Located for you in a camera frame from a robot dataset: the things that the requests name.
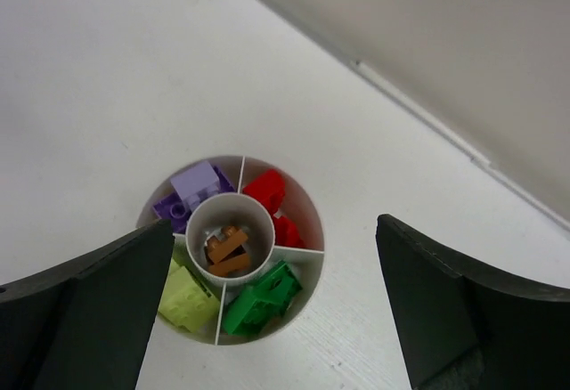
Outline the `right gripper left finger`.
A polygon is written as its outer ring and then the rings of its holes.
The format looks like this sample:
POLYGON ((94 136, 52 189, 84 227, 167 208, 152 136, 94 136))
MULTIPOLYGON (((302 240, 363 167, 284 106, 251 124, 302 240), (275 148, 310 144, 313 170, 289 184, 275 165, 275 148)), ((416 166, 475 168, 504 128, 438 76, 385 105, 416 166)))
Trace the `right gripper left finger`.
POLYGON ((1 387, 135 388, 174 241, 157 220, 2 285, 1 387))

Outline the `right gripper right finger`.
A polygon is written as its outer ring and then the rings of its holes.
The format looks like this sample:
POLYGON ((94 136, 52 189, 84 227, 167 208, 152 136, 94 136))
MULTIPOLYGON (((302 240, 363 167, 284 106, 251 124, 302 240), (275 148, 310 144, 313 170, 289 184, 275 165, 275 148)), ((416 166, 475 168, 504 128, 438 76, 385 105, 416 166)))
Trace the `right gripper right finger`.
POLYGON ((569 291, 380 215, 379 263, 414 389, 567 389, 569 291))

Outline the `lime lego brick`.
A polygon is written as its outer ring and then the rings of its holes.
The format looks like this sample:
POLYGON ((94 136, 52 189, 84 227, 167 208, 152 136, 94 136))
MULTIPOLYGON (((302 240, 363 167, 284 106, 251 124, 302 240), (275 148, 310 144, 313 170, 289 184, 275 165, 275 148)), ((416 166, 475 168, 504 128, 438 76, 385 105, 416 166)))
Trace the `lime lego brick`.
POLYGON ((217 316, 220 301, 188 268, 171 260, 158 312, 172 325, 196 332, 217 316))
POLYGON ((181 268, 186 267, 184 252, 178 247, 173 248, 173 253, 170 260, 168 275, 173 274, 181 268))

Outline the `purple lego plate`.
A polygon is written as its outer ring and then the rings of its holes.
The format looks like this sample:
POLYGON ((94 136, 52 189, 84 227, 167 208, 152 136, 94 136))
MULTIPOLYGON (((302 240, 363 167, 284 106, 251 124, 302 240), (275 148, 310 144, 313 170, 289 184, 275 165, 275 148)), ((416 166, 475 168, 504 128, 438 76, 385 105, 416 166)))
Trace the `purple lego plate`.
MULTIPOLYGON (((221 167, 217 165, 210 165, 214 168, 221 185, 221 192, 234 192, 235 186, 228 176, 224 173, 221 167)), ((191 211, 186 208, 183 202, 176 194, 172 184, 172 191, 163 198, 157 200, 152 205, 152 211, 155 215, 162 219, 167 219, 171 222, 173 231, 175 233, 182 233, 186 224, 191 216, 191 211)))

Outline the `brown lego plate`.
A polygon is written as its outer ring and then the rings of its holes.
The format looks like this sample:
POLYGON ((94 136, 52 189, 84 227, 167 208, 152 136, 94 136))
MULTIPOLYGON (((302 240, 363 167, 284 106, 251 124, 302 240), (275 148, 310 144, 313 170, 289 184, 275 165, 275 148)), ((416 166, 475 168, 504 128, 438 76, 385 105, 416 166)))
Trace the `brown lego plate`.
POLYGON ((206 241, 207 259, 212 264, 223 261, 248 240, 247 233, 233 225, 225 226, 222 229, 222 235, 223 239, 211 236, 206 241))
POLYGON ((218 276, 226 277, 233 272, 241 272, 247 270, 250 267, 251 261, 248 253, 243 253, 237 256, 233 256, 217 264, 211 264, 208 267, 208 272, 218 276))

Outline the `purple lego brick top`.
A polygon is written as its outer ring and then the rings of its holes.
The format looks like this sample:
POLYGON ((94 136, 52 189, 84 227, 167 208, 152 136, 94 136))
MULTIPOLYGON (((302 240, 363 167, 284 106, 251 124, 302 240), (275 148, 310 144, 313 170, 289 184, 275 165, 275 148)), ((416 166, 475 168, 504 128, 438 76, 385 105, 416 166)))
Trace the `purple lego brick top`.
POLYGON ((221 192, 219 178, 208 161, 170 178, 170 182, 183 204, 193 212, 201 202, 221 192))

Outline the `dark green lego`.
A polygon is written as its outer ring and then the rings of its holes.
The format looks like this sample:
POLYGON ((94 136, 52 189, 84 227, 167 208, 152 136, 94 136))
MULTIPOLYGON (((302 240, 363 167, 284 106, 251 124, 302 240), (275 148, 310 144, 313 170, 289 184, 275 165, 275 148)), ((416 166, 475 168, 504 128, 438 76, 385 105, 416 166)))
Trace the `dark green lego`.
POLYGON ((280 260, 254 283, 253 289, 257 295, 273 303, 278 308, 278 314, 283 316, 303 287, 291 266, 280 260))

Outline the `red cone lego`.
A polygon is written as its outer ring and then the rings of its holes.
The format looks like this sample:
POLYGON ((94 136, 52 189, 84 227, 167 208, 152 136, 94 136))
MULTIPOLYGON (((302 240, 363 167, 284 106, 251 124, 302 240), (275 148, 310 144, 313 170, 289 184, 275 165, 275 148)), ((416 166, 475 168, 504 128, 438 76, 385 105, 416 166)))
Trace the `red cone lego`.
POLYGON ((273 217, 275 229, 275 242, 278 246, 289 248, 305 248, 305 243, 300 237, 297 226, 285 215, 273 217))

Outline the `red arch lego brick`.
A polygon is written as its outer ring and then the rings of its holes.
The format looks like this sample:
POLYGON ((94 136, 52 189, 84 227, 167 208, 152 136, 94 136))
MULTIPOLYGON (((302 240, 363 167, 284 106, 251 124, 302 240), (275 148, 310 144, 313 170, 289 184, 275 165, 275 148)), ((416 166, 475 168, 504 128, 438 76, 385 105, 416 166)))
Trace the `red arch lego brick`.
POLYGON ((274 215, 285 197, 285 181, 279 172, 269 169, 246 185, 242 193, 258 201, 270 215, 274 215))

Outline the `green square lego brick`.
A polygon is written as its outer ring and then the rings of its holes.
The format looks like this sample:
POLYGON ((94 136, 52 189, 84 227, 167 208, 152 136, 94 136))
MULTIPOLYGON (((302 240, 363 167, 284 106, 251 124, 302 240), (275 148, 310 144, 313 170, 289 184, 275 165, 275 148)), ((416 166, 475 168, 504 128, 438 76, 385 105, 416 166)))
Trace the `green square lego brick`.
POLYGON ((274 305, 253 291, 243 291, 227 308, 222 328, 229 335, 258 335, 273 317, 274 305))

